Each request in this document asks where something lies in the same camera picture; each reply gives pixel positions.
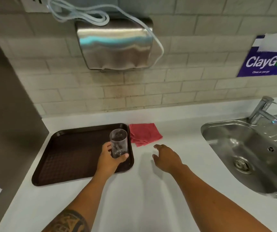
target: stainless steel sink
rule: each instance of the stainless steel sink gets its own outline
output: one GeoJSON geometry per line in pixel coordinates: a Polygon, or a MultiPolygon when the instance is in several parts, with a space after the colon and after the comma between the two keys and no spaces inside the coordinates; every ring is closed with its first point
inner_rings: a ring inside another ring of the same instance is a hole
{"type": "Polygon", "coordinates": [[[251,125],[240,119],[207,123],[201,132],[237,180],[277,198],[277,124],[261,118],[251,125]]]}

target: brown tray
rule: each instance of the brown tray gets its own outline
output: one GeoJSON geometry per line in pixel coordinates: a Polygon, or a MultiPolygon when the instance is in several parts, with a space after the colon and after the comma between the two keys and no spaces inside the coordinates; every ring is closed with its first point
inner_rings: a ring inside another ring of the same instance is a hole
{"type": "Polygon", "coordinates": [[[128,132],[129,157],[115,173],[128,171],[134,164],[130,130],[126,124],[111,124],[61,130],[53,134],[32,176],[35,186],[44,186],[93,177],[102,145],[114,129],[128,132]]]}

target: white countertop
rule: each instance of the white countertop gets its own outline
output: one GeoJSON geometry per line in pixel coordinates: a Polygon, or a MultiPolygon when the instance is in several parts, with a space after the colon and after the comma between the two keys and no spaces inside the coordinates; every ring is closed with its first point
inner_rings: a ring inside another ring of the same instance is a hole
{"type": "MultiPolygon", "coordinates": [[[[44,187],[32,185],[33,172],[55,131],[122,121],[127,124],[154,122],[163,135],[156,143],[171,147],[202,180],[277,232],[277,199],[260,195],[240,183],[200,130],[208,122],[245,117],[257,102],[222,102],[43,119],[50,134],[3,217],[0,232],[40,232],[90,181],[81,179],[44,187]]],[[[269,112],[277,114],[277,107],[272,105],[269,112]]],[[[132,145],[134,166],[128,172],[113,175],[107,182],[92,231],[199,232],[174,179],[152,163],[156,143],[139,148],[132,145]]],[[[243,226],[236,219],[237,226],[243,226]]]]}

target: hand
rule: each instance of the hand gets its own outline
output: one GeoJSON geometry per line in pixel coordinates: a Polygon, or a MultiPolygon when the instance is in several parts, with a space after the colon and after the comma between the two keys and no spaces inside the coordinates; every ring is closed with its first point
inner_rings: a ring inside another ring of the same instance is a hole
{"type": "Polygon", "coordinates": [[[166,145],[156,144],[154,148],[159,151],[159,156],[152,155],[152,157],[156,166],[162,171],[172,174],[183,165],[179,155],[166,145]]]}
{"type": "Polygon", "coordinates": [[[126,153],[122,156],[119,156],[117,159],[114,159],[111,156],[111,152],[108,151],[112,148],[112,143],[107,142],[104,143],[102,146],[102,153],[100,154],[99,160],[98,160],[98,166],[96,174],[99,174],[106,179],[109,179],[111,175],[114,174],[116,171],[118,165],[122,162],[125,162],[126,159],[129,157],[129,154],[126,153]]]}

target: drinking glass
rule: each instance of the drinking glass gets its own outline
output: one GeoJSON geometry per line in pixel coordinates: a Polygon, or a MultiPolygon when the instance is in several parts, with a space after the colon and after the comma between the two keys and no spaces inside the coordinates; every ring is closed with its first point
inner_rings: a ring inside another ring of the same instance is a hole
{"type": "Polygon", "coordinates": [[[112,143],[112,154],[114,158],[128,153],[128,133],[124,129],[115,129],[110,135],[109,139],[112,143]]]}

